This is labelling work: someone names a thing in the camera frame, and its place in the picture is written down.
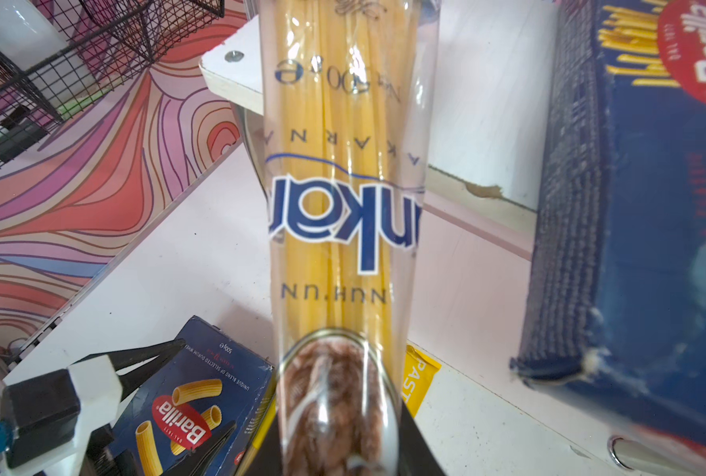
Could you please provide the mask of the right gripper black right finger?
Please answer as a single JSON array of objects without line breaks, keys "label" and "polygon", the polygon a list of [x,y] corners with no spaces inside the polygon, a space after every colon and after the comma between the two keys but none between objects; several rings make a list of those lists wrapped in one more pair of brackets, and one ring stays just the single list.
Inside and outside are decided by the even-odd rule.
[{"label": "right gripper black right finger", "polygon": [[398,427],[398,475],[445,476],[408,408],[402,407]]}]

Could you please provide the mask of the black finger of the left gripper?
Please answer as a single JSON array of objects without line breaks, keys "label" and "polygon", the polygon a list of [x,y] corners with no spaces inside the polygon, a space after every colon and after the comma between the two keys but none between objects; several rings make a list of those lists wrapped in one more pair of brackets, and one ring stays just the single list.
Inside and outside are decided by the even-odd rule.
[{"label": "black finger of the left gripper", "polygon": [[236,422],[233,420],[226,424],[226,430],[212,436],[203,446],[192,450],[171,468],[167,469],[163,476],[203,476],[208,467],[218,456],[218,453],[226,446],[232,434],[236,430]]},{"label": "black finger of the left gripper", "polygon": [[183,338],[177,338],[147,347],[89,354],[75,361],[75,364],[107,357],[116,371],[122,387],[121,400],[124,401],[161,371],[180,351],[184,350],[184,347],[186,347],[186,341]]}]

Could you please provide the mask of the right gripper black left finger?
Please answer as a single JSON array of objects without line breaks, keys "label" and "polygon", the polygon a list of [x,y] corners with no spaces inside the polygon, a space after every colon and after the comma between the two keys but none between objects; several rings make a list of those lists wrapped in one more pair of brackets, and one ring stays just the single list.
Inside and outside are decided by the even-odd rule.
[{"label": "right gripper black left finger", "polygon": [[242,461],[242,474],[246,476],[280,476],[281,442],[277,411],[270,410],[263,418],[253,441]]}]

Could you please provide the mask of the yellow Pastatime spaghetti bag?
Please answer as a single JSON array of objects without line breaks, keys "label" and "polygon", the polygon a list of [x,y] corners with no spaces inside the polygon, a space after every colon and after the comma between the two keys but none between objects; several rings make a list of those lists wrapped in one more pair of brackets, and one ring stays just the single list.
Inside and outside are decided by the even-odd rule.
[{"label": "yellow Pastatime spaghetti bag", "polygon": [[404,380],[402,381],[402,400],[410,416],[416,417],[432,382],[442,365],[422,350],[408,345],[404,359]]}]

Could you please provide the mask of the dark blue Barilla spaghetti box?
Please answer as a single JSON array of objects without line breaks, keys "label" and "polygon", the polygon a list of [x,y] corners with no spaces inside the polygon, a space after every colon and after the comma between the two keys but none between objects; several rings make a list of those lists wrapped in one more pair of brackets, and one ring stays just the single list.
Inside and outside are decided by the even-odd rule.
[{"label": "dark blue Barilla spaghetti box", "polygon": [[706,474],[706,1],[565,1],[511,371]]}]

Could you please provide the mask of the blue Ankara spaghetti bag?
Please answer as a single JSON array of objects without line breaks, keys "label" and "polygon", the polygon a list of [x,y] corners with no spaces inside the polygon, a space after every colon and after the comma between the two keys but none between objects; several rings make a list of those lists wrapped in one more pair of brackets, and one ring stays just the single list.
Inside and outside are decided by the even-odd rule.
[{"label": "blue Ankara spaghetti bag", "polygon": [[283,475],[398,475],[440,8],[261,4]]}]

